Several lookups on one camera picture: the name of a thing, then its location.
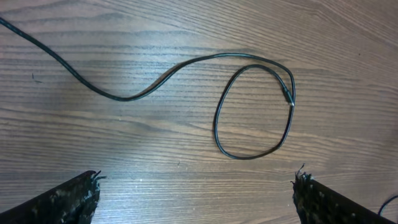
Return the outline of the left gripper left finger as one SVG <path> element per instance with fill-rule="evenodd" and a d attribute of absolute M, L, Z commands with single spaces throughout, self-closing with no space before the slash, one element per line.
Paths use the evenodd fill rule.
<path fill-rule="evenodd" d="M 100 172 L 88 170 L 1 213 L 3 224 L 90 224 L 100 200 Z"/>

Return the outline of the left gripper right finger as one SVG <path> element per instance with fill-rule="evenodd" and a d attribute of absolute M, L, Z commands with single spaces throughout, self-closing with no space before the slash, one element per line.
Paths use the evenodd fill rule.
<path fill-rule="evenodd" d="M 317 182 L 302 169 L 295 173 L 292 187 L 301 224 L 395 224 L 382 215 L 386 206 L 397 198 L 395 195 L 375 213 Z"/>

